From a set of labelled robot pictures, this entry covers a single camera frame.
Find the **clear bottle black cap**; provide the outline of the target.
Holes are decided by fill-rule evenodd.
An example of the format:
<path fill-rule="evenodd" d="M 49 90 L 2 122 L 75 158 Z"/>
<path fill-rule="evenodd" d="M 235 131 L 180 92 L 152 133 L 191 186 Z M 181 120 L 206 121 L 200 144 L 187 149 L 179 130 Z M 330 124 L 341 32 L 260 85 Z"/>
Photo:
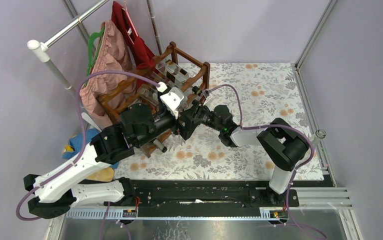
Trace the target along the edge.
<path fill-rule="evenodd" d="M 192 76 L 184 68 L 173 62 L 171 59 L 164 59 L 156 65 L 156 69 L 161 72 L 169 83 L 173 83 L 181 89 L 186 81 Z"/>
<path fill-rule="evenodd" d="M 198 86 L 189 87 L 184 94 L 187 97 L 185 107 L 189 107 L 193 104 L 193 101 L 200 101 L 203 96 L 203 89 Z"/>

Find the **clear bottle black cap front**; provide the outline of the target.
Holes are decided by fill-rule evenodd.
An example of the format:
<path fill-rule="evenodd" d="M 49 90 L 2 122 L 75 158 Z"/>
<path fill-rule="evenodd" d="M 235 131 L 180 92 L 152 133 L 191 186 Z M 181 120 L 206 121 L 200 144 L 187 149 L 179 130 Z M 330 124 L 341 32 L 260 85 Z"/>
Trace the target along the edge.
<path fill-rule="evenodd" d="M 203 96 L 203 89 L 198 86 L 189 87 L 184 94 L 187 97 L 185 107 L 189 107 L 193 104 L 193 101 L 200 101 Z"/>

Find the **green wine bottle brown label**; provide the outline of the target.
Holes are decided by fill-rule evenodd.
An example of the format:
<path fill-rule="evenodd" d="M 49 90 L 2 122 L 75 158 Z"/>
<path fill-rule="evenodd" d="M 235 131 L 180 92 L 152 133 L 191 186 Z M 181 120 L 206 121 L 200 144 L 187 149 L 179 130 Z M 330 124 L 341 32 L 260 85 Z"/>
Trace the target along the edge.
<path fill-rule="evenodd" d="M 165 153 L 168 149 L 167 147 L 158 139 L 155 139 L 153 141 L 153 144 L 156 146 L 157 149 L 159 149 L 162 153 Z"/>

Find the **clear round bottle back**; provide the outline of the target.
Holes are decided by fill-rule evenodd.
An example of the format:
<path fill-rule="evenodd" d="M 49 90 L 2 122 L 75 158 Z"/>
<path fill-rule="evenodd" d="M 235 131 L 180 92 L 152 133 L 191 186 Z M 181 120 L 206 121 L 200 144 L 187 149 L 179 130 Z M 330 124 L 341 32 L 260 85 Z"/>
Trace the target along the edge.
<path fill-rule="evenodd" d="M 165 79 L 155 72 L 147 74 L 145 77 L 155 83 L 165 82 Z M 153 106 L 157 106 L 159 104 L 158 91 L 154 85 L 145 82 L 138 88 L 137 93 L 144 101 L 148 102 L 149 104 Z"/>

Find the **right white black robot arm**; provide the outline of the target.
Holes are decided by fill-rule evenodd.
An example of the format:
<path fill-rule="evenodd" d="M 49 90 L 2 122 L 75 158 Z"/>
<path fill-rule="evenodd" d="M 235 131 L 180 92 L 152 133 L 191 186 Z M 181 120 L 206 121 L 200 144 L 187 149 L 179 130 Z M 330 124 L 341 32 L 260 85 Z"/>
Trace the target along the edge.
<path fill-rule="evenodd" d="M 282 118 L 275 118 L 268 125 L 241 127 L 234 122 L 226 105 L 210 110 L 197 104 L 179 113 L 176 129 L 187 140 L 200 125 L 218 131 L 218 138 L 226 147 L 263 147 L 274 163 L 270 189 L 266 192 L 266 199 L 273 206 L 279 206 L 286 200 L 286 191 L 293 181 L 298 163 L 306 154 L 314 154 L 312 141 Z"/>

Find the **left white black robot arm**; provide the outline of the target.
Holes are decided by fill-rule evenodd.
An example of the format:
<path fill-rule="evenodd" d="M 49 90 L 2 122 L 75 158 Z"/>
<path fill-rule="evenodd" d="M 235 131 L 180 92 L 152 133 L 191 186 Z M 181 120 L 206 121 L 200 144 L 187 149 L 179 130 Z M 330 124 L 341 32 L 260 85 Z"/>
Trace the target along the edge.
<path fill-rule="evenodd" d="M 91 204 L 130 205 L 136 192 L 129 178 L 89 183 L 86 178 L 135 155 L 135 149 L 155 140 L 178 123 L 178 110 L 164 105 L 152 114 L 136 103 L 121 113 L 121 122 L 104 128 L 85 143 L 79 153 L 43 175 L 24 177 L 24 188 L 33 197 L 27 207 L 35 219 L 53 219 L 70 209 Z"/>

